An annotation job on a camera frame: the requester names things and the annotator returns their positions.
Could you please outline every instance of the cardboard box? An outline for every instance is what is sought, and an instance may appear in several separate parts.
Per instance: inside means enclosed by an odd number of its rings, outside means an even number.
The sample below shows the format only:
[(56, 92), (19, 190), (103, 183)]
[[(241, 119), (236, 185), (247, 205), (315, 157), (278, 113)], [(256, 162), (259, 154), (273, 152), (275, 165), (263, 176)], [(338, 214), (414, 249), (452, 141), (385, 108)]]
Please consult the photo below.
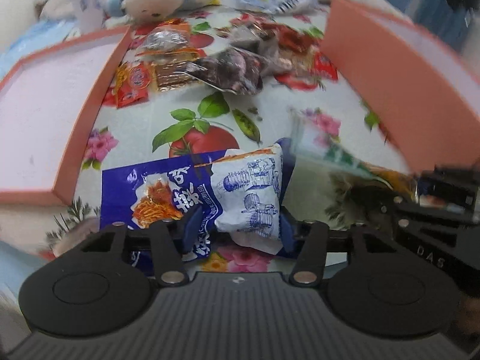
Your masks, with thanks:
[(414, 172), (480, 158), (480, 80), (426, 29), (333, 0), (322, 51), (378, 114)]
[(90, 33), (21, 59), (0, 83), (0, 203), (70, 204), (129, 27)]

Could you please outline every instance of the blue packaging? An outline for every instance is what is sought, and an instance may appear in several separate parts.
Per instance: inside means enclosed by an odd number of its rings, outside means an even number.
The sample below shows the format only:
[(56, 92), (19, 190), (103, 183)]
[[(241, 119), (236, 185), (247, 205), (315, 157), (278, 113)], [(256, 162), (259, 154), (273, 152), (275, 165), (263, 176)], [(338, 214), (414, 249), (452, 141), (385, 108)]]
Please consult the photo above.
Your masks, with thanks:
[[(171, 203), (178, 212), (183, 214), (196, 204), (202, 205), (203, 219), (198, 239), (184, 260), (207, 257), (210, 253), (208, 230), (222, 214), (222, 207), (210, 185), (211, 166), (195, 165), (212, 163), (224, 155), (225, 151), (214, 151), (104, 170), (100, 228), (114, 222), (124, 222), (133, 230), (144, 227), (133, 217), (134, 209), (142, 199), (145, 185), (151, 186), (154, 180), (162, 179), (171, 187)], [(142, 252), (134, 255), (133, 264), (151, 266), (148, 258), (142, 261), (143, 256), (147, 257), (147, 254)]]

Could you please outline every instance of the candy wrapper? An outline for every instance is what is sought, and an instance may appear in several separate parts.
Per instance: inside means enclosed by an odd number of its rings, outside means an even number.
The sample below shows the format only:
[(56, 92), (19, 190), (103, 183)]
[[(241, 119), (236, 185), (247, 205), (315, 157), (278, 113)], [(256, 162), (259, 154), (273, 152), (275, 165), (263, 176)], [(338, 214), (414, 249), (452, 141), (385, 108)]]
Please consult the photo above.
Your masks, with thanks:
[(229, 47), (200, 58), (179, 72), (188, 74), (219, 91), (236, 95), (255, 95), (263, 89), (262, 74), (269, 61), (252, 52)]
[(338, 81), (337, 68), (320, 51), (317, 51), (313, 57), (311, 75), (314, 77), (322, 77), (332, 81)]
[(141, 48), (145, 51), (169, 52), (188, 45), (190, 34), (186, 31), (156, 28), (147, 35)]
[[(100, 228), (114, 222), (145, 228), (158, 220), (180, 219), (200, 204), (202, 223), (185, 260), (208, 256), (208, 231), (214, 227), (254, 234), (260, 248), (278, 252), (281, 177), (277, 144), (250, 153), (229, 149), (105, 170)], [(270, 249), (262, 247), (263, 239)]]
[(165, 91), (182, 87), (194, 81), (193, 77), (179, 73), (179, 71), (186, 69), (188, 61), (195, 61), (199, 57), (198, 50), (192, 47), (155, 55), (150, 67), (156, 89)]
[(143, 62), (126, 62), (117, 67), (115, 86), (111, 90), (117, 108), (148, 100), (150, 81), (150, 71)]
[(278, 34), (278, 44), (282, 49), (305, 54), (310, 47), (318, 43), (318, 39), (308, 33), (301, 33), (293, 28), (279, 23), (263, 23), (263, 30), (273, 30)]

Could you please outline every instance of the table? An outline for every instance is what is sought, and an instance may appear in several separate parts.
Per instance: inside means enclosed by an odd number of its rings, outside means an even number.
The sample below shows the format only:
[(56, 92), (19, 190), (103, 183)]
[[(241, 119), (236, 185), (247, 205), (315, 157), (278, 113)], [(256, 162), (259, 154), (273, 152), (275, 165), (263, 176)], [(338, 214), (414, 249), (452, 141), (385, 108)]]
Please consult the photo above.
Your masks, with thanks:
[[(322, 7), (313, 14), (278, 16), (275, 20), (300, 31), (321, 34), (326, 28), (328, 12), (328, 7)], [(194, 30), (208, 33), (213, 37), (213, 42), (203, 48), (209, 55), (228, 45), (227, 39), (218, 37), (214, 28), (228, 26), (231, 19), (240, 15), (241, 13), (226, 7), (205, 7), (203, 10), (187, 13), (184, 17)], [(135, 50), (129, 50), (124, 60), (134, 59)], [(2, 206), (0, 238), (32, 254), (52, 257), (49, 252), (50, 246), (65, 236), (67, 226), (71, 229), (83, 217), (94, 217), (99, 212), (101, 171), (172, 155), (173, 151), (168, 144), (163, 144), (152, 151), (153, 138), (177, 122), (170, 114), (171, 111), (183, 108), (198, 115), (200, 102), (213, 92), (215, 92), (213, 88), (195, 83), (170, 91), (150, 91), (147, 102), (136, 103), (122, 109), (116, 109), (111, 102), (105, 101), (91, 134), (90, 147), (94, 148), (96, 159), (89, 160), (88, 156), (92, 156), (92, 151), (86, 153), (78, 177), (73, 206), (68, 209)], [(317, 108), (325, 115), (327, 121), (331, 117), (332, 120), (341, 122), (340, 143), (354, 156), (378, 166), (408, 173), (401, 154), (386, 140), (388, 132), (381, 121), (365, 106), (341, 74), (336, 82), (324, 79), (314, 85), (292, 88), (272, 77), (265, 80), (263, 91), (255, 96), (224, 93), (224, 98), (229, 105), (229, 112), (219, 112), (219, 115), (207, 118), (210, 129), (199, 142), (196, 142), (193, 150), (225, 149), (225, 145), (231, 145), (232, 142), (236, 142), (240, 149), (246, 152), (257, 149), (259, 145), (269, 146), (277, 139), (290, 135), (287, 111), (289, 108), (298, 110)], [(240, 130), (232, 115), (233, 109), (241, 110), (254, 121), (260, 133), (259, 145)], [(292, 207), (294, 215), (302, 216), (303, 210), (315, 213), (315, 219), (328, 221), (329, 216), (326, 215), (325, 209), (335, 201), (333, 191), (335, 188), (338, 189), (338, 186), (333, 185), (328, 177), (315, 172), (309, 173), (308, 170), (304, 170), (297, 173), (297, 176), (294, 174), (297, 180), (296, 186), (292, 187), (294, 192), (287, 193), (285, 205), (289, 209)], [(298, 203), (299, 193), (303, 197), (301, 207)], [(91, 219), (77, 234), (69, 234), (71, 238), (69, 242), (74, 242), (89, 232), (97, 231), (98, 228), (95, 228), (98, 226), (97, 223)], [(220, 249), (213, 253), (210, 259), (201, 262), (200, 269), (231, 272), (285, 270), (284, 262), (273, 256), (242, 250), (232, 245), (226, 248)]]

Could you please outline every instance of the green leaf print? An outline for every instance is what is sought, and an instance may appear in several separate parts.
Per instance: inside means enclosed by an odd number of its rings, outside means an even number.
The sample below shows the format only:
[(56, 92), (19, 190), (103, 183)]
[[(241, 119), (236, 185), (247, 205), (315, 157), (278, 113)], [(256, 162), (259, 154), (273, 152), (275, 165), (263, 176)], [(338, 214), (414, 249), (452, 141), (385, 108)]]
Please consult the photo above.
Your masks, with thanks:
[(193, 120), (181, 120), (177, 124), (159, 132), (152, 141), (152, 152), (165, 143), (174, 142), (183, 137), (194, 126)]
[(257, 125), (253, 120), (251, 120), (246, 114), (241, 112), (239, 109), (234, 109), (232, 111), (233, 118), (240, 128), (241, 132), (248, 138), (260, 144), (260, 130), (258, 130)]
[(100, 170), (100, 167), (102, 166), (102, 163), (98, 160), (93, 160), (92, 161), (92, 168), (95, 170)]
[(368, 114), (366, 114), (366, 116), (364, 118), (364, 121), (365, 121), (365, 124), (367, 125), (367, 127), (370, 129), (370, 131), (375, 126), (378, 126), (378, 124), (380, 123), (380, 119), (379, 119), (378, 115), (375, 114), (375, 112), (373, 112), (373, 111), (370, 111), (370, 112), (368, 112)]
[(308, 28), (308, 30), (303, 30), (303, 33), (306, 33), (312, 36), (313, 38), (320, 38), (320, 39), (323, 38), (323, 31), (319, 30), (315, 26), (311, 26), (310, 28)]
[(229, 112), (230, 107), (225, 101), (223, 93), (219, 91), (204, 97), (198, 105), (200, 117), (217, 117), (228, 114)]
[(210, 128), (210, 123), (203, 119), (196, 119), (193, 123), (193, 126), (202, 134), (206, 134)]
[(191, 32), (195, 33), (195, 32), (206, 31), (210, 29), (211, 29), (210, 23), (208, 21), (204, 21), (203, 23), (195, 24), (192, 27)]
[(195, 112), (188, 108), (179, 108), (170, 112), (170, 115), (176, 120), (191, 120), (195, 118)]
[(93, 159), (89, 158), (85, 160), (85, 162), (82, 164), (82, 170), (88, 169), (92, 166)]

